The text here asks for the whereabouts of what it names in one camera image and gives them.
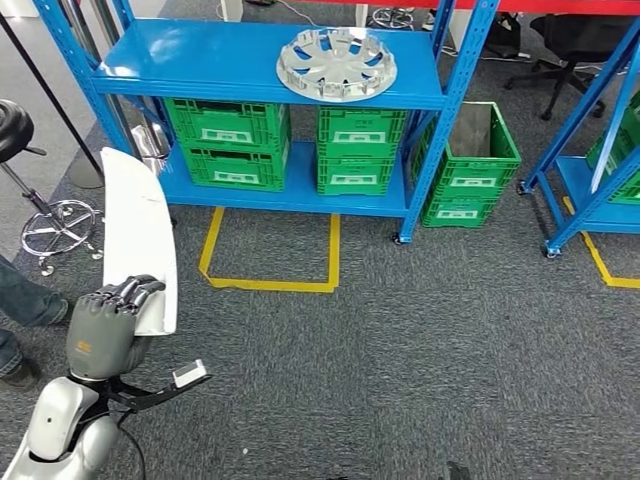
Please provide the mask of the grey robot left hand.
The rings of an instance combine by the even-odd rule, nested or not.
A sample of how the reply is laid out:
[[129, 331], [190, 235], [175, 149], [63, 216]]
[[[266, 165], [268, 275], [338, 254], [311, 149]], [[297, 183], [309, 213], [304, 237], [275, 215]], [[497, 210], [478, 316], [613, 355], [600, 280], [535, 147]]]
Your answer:
[[79, 297], [66, 336], [70, 374], [102, 381], [129, 373], [141, 364], [151, 339], [135, 335], [138, 314], [149, 297], [165, 289], [164, 282], [144, 274]]

